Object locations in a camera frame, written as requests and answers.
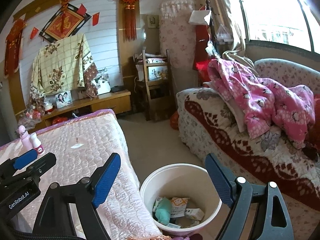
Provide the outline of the wooden chair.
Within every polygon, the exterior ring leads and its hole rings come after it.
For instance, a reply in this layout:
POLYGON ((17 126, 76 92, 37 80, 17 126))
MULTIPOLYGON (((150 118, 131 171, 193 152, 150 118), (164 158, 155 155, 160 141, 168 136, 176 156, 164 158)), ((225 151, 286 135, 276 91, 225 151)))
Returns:
POLYGON ((143 50, 133 55, 133 62, 138 73, 135 91, 146 120, 157 122, 170 118, 175 111, 175 99, 169 50, 161 55, 143 50))

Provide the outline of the yellow floral cloth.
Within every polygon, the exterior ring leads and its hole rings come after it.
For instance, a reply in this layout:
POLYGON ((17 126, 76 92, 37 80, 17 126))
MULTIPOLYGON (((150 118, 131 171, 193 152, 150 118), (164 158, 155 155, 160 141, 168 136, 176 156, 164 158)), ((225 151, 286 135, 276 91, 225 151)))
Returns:
POLYGON ((35 100, 84 89, 87 96, 95 98, 98 94, 94 83, 97 74, 85 34, 64 38, 39 50, 33 61, 30 97, 35 100))

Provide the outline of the wooden tv cabinet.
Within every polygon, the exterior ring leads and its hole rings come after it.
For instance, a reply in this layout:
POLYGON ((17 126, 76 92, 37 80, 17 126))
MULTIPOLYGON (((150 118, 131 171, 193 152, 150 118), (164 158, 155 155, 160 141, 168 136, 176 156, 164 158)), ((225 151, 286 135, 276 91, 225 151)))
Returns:
POLYGON ((61 109, 54 109, 51 113, 45 114, 40 121, 35 121, 33 119, 22 118, 18 120, 18 126, 24 125, 33 126, 28 128, 28 130, 38 131, 39 129, 46 128, 52 125, 52 120, 57 116, 67 116, 71 115, 72 111, 84 110, 88 107, 90 112, 94 113, 102 109, 111 109, 115 114, 121 114, 131 111, 131 101, 130 101, 131 92, 126 90, 115 92, 115 93, 106 93, 97 96, 96 98, 85 98, 81 100, 74 101, 71 105, 63 107, 61 109))

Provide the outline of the pink patterned pajama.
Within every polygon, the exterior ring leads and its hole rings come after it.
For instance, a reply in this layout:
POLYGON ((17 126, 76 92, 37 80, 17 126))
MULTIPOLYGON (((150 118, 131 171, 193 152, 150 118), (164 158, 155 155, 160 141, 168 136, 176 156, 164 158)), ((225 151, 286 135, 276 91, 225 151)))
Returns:
POLYGON ((251 139, 267 133, 275 124, 295 148, 304 148, 308 127, 315 123, 314 97, 308 86, 287 88, 273 79, 255 76, 238 62, 223 59, 208 63, 208 75, 222 98, 242 110, 251 139))

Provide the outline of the white barcode medicine box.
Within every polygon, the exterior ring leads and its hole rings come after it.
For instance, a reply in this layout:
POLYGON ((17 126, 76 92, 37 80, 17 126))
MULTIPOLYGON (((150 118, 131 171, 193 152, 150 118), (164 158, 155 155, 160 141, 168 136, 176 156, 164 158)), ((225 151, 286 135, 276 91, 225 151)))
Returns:
POLYGON ((186 208, 184 215, 187 219, 198 221, 204 218, 204 212, 200 208, 186 208))

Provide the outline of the pink water bottle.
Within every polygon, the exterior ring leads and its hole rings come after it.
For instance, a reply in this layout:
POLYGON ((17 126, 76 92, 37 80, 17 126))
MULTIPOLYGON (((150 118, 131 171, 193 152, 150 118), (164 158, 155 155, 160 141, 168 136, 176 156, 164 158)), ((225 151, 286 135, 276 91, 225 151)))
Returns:
POLYGON ((33 146, 32 146, 32 143, 30 142, 30 135, 29 135, 27 129, 23 125, 20 125, 18 127, 18 133, 20 135, 21 143, 22 143, 24 149, 26 151, 32 150, 33 146))

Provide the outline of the green fuzzy cloth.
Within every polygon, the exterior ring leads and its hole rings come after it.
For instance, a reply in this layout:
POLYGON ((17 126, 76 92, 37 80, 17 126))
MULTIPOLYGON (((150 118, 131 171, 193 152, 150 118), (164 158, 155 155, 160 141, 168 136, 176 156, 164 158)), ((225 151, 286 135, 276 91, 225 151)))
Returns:
POLYGON ((157 197, 154 203, 153 212, 157 222, 162 225, 168 225, 170 222, 172 204, 168 198, 157 197))

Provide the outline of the pink quilted table cover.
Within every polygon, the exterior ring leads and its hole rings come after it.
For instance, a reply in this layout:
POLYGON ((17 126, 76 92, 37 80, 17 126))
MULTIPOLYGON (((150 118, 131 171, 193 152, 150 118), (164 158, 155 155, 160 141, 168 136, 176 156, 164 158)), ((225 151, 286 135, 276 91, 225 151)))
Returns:
MULTIPOLYGON (((52 183, 76 184, 103 166, 112 153, 121 166, 98 215, 110 239, 164 239, 139 193, 139 181, 131 165, 124 133, 113 111, 101 110, 38 131, 44 154, 56 156, 56 164, 40 177, 40 195, 11 220, 1 219, 1 239, 86 239, 75 204, 70 204, 76 237, 33 233, 41 203, 52 183)), ((27 152, 20 139, 1 147, 1 164, 27 152)))

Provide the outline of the red chinese knot ornament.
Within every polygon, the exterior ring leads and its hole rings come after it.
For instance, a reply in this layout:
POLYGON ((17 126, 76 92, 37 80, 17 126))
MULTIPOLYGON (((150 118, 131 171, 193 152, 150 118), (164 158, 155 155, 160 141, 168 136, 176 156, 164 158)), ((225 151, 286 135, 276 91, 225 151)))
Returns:
POLYGON ((137 38, 136 3, 140 0, 120 0, 124 3, 124 38, 133 41, 137 38))

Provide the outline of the white plastic trash bucket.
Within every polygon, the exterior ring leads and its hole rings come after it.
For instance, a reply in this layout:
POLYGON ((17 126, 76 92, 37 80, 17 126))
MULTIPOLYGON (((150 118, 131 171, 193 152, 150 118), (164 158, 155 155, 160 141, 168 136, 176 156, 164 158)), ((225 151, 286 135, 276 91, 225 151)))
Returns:
POLYGON ((213 221, 222 201, 206 169, 193 164, 171 164, 153 171, 142 183, 140 195, 149 213, 157 197, 189 197, 204 212, 202 222, 191 228, 175 229, 154 221, 173 236, 191 236, 213 221))

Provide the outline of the white pink-label pill bottle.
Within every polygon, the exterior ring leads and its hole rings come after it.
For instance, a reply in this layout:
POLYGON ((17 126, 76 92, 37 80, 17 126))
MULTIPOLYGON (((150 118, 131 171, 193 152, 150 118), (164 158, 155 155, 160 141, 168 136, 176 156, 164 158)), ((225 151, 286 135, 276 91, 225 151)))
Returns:
POLYGON ((42 142, 39 140, 35 132, 30 135, 30 142, 33 146, 33 149, 36 150, 38 155, 44 154, 44 148, 43 148, 42 142))

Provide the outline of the floral red sofa cover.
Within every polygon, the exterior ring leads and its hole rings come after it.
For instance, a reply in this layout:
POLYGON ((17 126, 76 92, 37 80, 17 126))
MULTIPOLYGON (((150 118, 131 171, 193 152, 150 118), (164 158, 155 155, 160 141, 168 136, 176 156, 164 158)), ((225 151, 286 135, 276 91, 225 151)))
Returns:
POLYGON ((319 239, 319 72, 281 59, 258 60, 249 70, 287 88, 306 85, 311 89, 315 123, 308 127, 304 148, 295 148, 275 124, 251 139, 242 110, 224 100, 211 81, 177 94, 181 141, 199 159, 214 153, 237 176, 253 183, 276 182, 289 210, 295 239, 319 239))

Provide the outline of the framed couple photo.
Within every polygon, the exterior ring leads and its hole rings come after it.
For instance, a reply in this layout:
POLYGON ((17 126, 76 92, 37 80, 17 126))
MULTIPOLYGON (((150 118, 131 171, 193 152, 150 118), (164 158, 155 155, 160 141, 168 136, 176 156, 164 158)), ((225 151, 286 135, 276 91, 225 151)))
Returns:
POLYGON ((69 106, 73 103, 71 91, 61 92, 55 96, 57 109, 69 106))

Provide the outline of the red cushion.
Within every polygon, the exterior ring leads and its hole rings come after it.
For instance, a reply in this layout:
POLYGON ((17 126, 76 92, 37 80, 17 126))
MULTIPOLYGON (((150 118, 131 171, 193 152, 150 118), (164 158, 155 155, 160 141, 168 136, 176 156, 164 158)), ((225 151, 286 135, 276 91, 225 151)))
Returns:
POLYGON ((208 74, 208 64, 210 60, 197 62, 195 64, 196 70, 198 72, 201 82, 210 82, 210 77, 208 74))

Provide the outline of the framed fu character picture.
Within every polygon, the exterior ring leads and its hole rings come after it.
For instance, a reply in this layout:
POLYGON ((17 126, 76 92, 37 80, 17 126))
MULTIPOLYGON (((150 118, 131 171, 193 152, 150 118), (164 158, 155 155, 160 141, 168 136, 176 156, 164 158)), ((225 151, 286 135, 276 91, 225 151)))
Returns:
POLYGON ((39 35, 50 43, 75 35, 92 18, 83 4, 62 6, 42 28, 39 35))

